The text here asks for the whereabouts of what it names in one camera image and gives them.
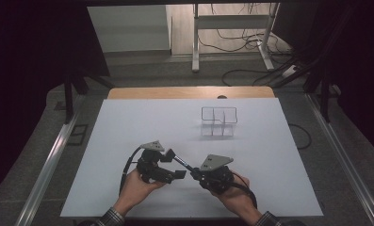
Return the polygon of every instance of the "wooden edge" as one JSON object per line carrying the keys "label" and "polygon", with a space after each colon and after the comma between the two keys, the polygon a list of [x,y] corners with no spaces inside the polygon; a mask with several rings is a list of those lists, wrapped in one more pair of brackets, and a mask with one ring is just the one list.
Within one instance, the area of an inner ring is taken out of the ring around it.
{"label": "wooden edge", "polygon": [[270,87],[114,88],[107,99],[275,98]]}

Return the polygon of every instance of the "floor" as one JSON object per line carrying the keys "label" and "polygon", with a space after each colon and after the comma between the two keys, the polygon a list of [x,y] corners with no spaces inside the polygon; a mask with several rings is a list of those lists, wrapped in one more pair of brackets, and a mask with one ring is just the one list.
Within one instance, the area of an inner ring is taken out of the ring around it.
{"label": "floor", "polygon": [[[247,11],[247,8],[248,6],[243,4],[235,4],[232,7],[227,6],[225,8],[219,8],[218,5],[214,5],[214,9],[218,14],[228,13],[225,12],[228,9],[232,10],[233,13],[239,13],[243,9],[242,13]],[[260,13],[268,11],[268,8],[265,8],[265,4],[253,6],[252,12],[255,12],[256,8]],[[183,8],[174,6],[173,10],[174,12],[179,10],[180,13],[192,14],[192,6],[184,6]],[[210,14],[210,5],[202,5],[200,12]],[[192,16],[183,16],[183,18],[192,19]],[[176,20],[176,18],[173,18],[174,24],[180,23]],[[180,27],[191,29],[191,24],[189,22],[189,25],[180,25]],[[201,48],[201,53],[207,53],[207,55],[203,55],[201,58],[201,70],[198,73],[193,73],[190,62],[192,39],[183,37],[180,33],[177,35],[175,27],[177,26],[173,27],[172,34],[173,56],[160,54],[147,56],[135,53],[131,54],[131,56],[123,54],[106,55],[107,66],[111,74],[111,77],[106,78],[106,80],[117,87],[224,86],[224,81],[232,86],[250,86],[253,81],[262,76],[261,73],[255,72],[231,73],[227,77],[223,76],[231,70],[263,71],[265,69],[263,61],[255,49],[240,50],[240,52],[249,52],[248,54],[224,55],[220,54],[222,52],[216,49],[204,46]],[[229,48],[231,50],[245,44],[244,40],[239,40],[239,42],[231,41],[232,43],[225,41],[219,38],[216,30],[207,34],[204,32],[200,33],[203,42],[217,45],[221,48]],[[240,37],[242,34],[242,31],[226,32],[220,31],[221,34],[230,37]],[[269,48],[274,48],[275,51],[276,40],[275,38],[272,39],[274,40],[274,45],[270,43]],[[177,45],[176,40],[179,40],[181,44]],[[290,48],[284,44],[277,45],[277,47],[281,51],[286,51]],[[281,62],[287,60],[284,56],[277,56],[275,59]],[[275,61],[274,64],[276,66],[281,65]],[[256,85],[270,85],[279,77],[278,75],[274,77],[275,80],[272,80],[272,77],[265,77],[258,81]],[[90,90],[86,101],[82,105],[81,111],[83,114],[80,115],[76,122],[76,125],[88,125],[86,138],[79,142],[78,136],[70,137],[69,144],[57,164],[57,169],[42,197],[41,205],[35,213],[36,215],[31,225],[73,225],[71,219],[60,218],[59,214],[63,203],[66,201],[83,152],[88,144],[102,101],[108,94],[108,88],[90,79],[87,79],[87,82]],[[313,139],[311,146],[306,150],[301,150],[300,154],[317,199],[323,209],[324,217],[299,219],[308,226],[374,225],[369,220],[361,201],[351,187],[350,180],[335,157],[335,153],[314,117],[312,109],[307,104],[305,94],[301,89],[303,82],[304,77],[281,89],[274,90],[280,100],[287,121],[306,128]],[[62,86],[49,92],[46,99],[46,108],[39,124],[7,178],[0,185],[0,225],[13,225],[21,213],[65,120],[65,112],[59,107],[63,105],[63,102],[64,92]],[[346,117],[338,106],[336,98],[332,98],[330,101],[330,117],[333,128],[345,147],[351,162],[374,198],[374,148]],[[304,145],[307,142],[307,136],[301,131],[291,128],[291,133],[297,146]],[[157,222],[157,224],[159,223],[177,226],[183,224],[183,222],[179,221],[173,223]],[[229,225],[237,225],[238,223],[240,222],[228,222]],[[147,222],[134,220],[127,222],[127,225],[140,224],[147,224]]]}

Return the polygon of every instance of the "sleeve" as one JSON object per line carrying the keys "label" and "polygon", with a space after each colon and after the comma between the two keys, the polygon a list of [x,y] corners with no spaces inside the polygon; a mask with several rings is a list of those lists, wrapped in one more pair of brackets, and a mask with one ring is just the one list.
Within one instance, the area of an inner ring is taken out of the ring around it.
{"label": "sleeve", "polygon": [[286,226],[279,219],[267,211],[254,226]]}
{"label": "sleeve", "polygon": [[124,218],[113,207],[111,207],[101,218],[96,221],[83,221],[77,226],[122,226]]}

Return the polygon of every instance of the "hand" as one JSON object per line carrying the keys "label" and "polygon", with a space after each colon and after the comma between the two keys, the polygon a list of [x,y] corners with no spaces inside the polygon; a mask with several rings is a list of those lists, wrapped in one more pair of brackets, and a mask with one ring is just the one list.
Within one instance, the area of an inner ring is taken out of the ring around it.
{"label": "hand", "polygon": [[137,171],[137,169],[134,169],[128,173],[127,178],[125,179],[124,187],[122,188],[122,193],[113,207],[119,214],[125,217],[128,211],[145,200],[152,191],[162,187],[165,184],[166,183],[157,181],[147,184],[142,181],[140,173]]}
{"label": "hand", "polygon": [[[249,187],[249,179],[246,177],[234,175],[234,182],[243,186],[246,184]],[[210,192],[213,196],[219,198],[229,211],[245,220],[248,225],[254,225],[262,216],[262,214],[254,208],[252,199],[249,195],[239,188],[232,186],[221,195],[212,191]]]}

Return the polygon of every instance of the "white table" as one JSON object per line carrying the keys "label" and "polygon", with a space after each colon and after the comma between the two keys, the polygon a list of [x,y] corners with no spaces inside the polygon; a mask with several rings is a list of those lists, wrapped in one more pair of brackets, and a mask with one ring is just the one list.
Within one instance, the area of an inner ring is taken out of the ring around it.
{"label": "white table", "polygon": [[[234,136],[202,137],[203,106],[236,107]],[[192,167],[209,153],[233,157],[229,168],[251,179],[262,212],[322,216],[277,98],[105,100],[61,216],[100,217],[117,200],[127,158],[140,144],[157,139]],[[184,170],[175,161],[160,166]],[[155,191],[127,216],[235,217],[189,174]]]}

